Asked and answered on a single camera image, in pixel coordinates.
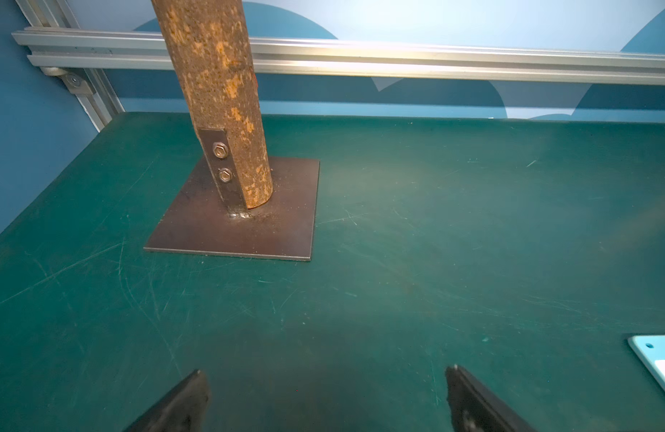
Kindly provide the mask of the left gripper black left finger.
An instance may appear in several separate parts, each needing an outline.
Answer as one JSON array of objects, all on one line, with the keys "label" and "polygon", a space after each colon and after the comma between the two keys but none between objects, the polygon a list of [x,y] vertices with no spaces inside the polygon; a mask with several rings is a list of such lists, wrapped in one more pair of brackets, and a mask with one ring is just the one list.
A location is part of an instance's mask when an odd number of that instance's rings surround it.
[{"label": "left gripper black left finger", "polygon": [[210,402],[206,374],[194,370],[125,431],[201,431]]}]

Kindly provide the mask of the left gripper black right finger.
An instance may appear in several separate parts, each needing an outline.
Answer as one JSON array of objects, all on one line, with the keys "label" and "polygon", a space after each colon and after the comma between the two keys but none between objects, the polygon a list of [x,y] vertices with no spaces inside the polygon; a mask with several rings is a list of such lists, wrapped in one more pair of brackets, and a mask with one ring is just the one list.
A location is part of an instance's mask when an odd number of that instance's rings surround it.
[{"label": "left gripper black right finger", "polygon": [[466,368],[449,366],[445,377],[454,431],[535,431]]}]

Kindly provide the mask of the blue-edged white drawing tablet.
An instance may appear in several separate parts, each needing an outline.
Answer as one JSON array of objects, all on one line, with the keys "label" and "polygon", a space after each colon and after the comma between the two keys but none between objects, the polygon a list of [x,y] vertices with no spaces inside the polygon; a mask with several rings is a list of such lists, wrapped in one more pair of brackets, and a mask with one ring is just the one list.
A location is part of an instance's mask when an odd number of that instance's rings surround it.
[{"label": "blue-edged white drawing tablet", "polygon": [[665,392],[665,335],[631,336],[627,342]]}]

